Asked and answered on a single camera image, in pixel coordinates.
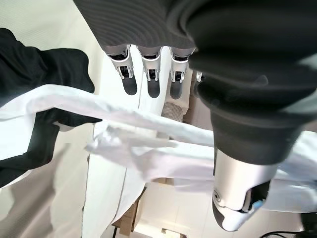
white tile floor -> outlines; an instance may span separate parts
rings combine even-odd
[[[229,233],[216,223],[209,195],[177,192],[172,186],[158,183],[148,186],[141,219],[188,238],[259,238],[271,231],[301,228],[298,214],[260,210],[239,231]]]

white cloth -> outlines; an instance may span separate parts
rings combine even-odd
[[[0,160],[22,155],[28,150],[35,122],[35,115],[0,122]]]
[[[212,192],[212,147],[148,138],[109,126],[86,149],[139,171],[144,181],[174,178],[177,190]],[[317,133],[304,131],[289,157],[279,166],[265,209],[298,213],[317,209],[316,151]]]
[[[87,146],[87,150],[102,155],[107,160],[138,170],[141,172],[144,181],[160,177],[183,179],[183,182],[185,179],[189,182],[194,181],[194,183],[201,181],[204,184],[202,184],[200,190],[210,192],[213,170],[212,131],[199,129],[139,110],[111,105],[99,96],[57,85],[41,86],[4,105],[0,108],[0,119],[3,119],[1,123],[6,123],[11,118],[31,115],[51,107],[131,126],[158,130],[180,141],[191,142],[160,140],[141,136],[124,129],[108,127]],[[274,206],[274,201],[268,202],[268,204],[273,204],[269,209],[309,212],[316,208],[317,201],[314,191],[316,187],[313,184],[313,180],[317,179],[315,173],[317,162],[314,156],[316,150],[316,134],[304,132],[297,141],[290,157],[279,167],[272,183],[270,196],[273,198],[271,200],[280,199],[278,191],[284,189],[284,192],[289,192],[292,190],[285,199],[289,198],[293,192],[300,192],[299,194],[302,197],[306,196],[307,199],[293,200],[293,202],[300,202],[302,206],[297,205],[295,209],[294,203],[288,202],[288,207],[281,208]],[[196,190],[193,188],[192,184],[189,184],[186,190],[195,192]]]
[[[179,141],[213,145],[213,133],[211,131],[137,109],[127,109],[109,104],[97,95],[60,85],[43,85],[14,98],[0,108],[0,119],[3,119],[0,123],[7,123],[12,118],[45,111],[53,107],[84,116],[157,130]]]

gray ribbed surface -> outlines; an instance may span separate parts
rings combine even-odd
[[[167,9],[173,0],[74,0],[100,46],[194,47],[170,32]]]
[[[164,103],[161,115],[165,118],[183,122],[184,115],[182,108],[173,103]]]

robotic hand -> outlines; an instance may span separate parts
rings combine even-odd
[[[137,90],[130,44],[141,53],[153,98],[159,94],[162,46],[172,49],[175,98],[181,92],[182,62],[188,60],[190,68],[203,73],[197,92],[211,109],[214,131],[213,213],[223,229],[239,229],[265,202],[270,181],[302,126],[316,119],[314,113],[288,107],[317,88],[316,63],[309,60],[317,53],[317,2],[74,2],[123,84],[133,84],[128,94]],[[123,47],[114,51],[114,46]]]

crumpled fabric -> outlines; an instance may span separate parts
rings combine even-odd
[[[209,130],[145,113],[138,109],[128,109],[116,105],[114,102],[109,103],[98,95],[61,85],[43,85],[12,99],[0,108],[0,125],[5,126],[10,119],[30,116],[51,108],[160,131],[178,141],[213,146],[213,133]],[[15,132],[12,136],[18,137],[19,133]]]
[[[86,149],[115,163],[140,171],[144,181],[161,177],[186,179],[196,183],[202,181],[205,182],[202,187],[208,187],[206,184],[209,183],[209,189],[208,191],[205,189],[205,192],[212,190],[214,155],[212,131],[140,110],[126,109],[123,106],[110,104],[99,96],[59,85],[44,85],[13,99],[0,108],[0,119],[2,119],[0,123],[6,123],[12,118],[31,115],[52,107],[135,127],[157,130],[172,136],[177,141],[150,138],[124,129],[108,127],[93,142],[89,143]],[[300,204],[305,203],[303,205],[305,209],[298,205],[296,212],[308,212],[317,206],[316,151],[316,133],[303,132],[289,158],[279,167],[272,183],[293,181],[293,183],[286,183],[286,187],[279,183],[279,190],[282,191],[281,187],[287,190],[288,187],[293,189],[297,186],[302,190],[301,196],[304,194],[308,196],[307,199],[296,200]],[[273,192],[277,190],[272,186],[270,194],[274,194]],[[192,189],[187,189],[187,191],[196,192]],[[290,207],[286,209],[271,207],[270,209],[291,211]]]
[[[145,182],[174,178],[182,192],[213,191],[214,148],[149,138],[109,126],[86,147],[93,154],[139,171]],[[278,167],[264,209],[312,212],[317,209],[317,133],[304,131]]]

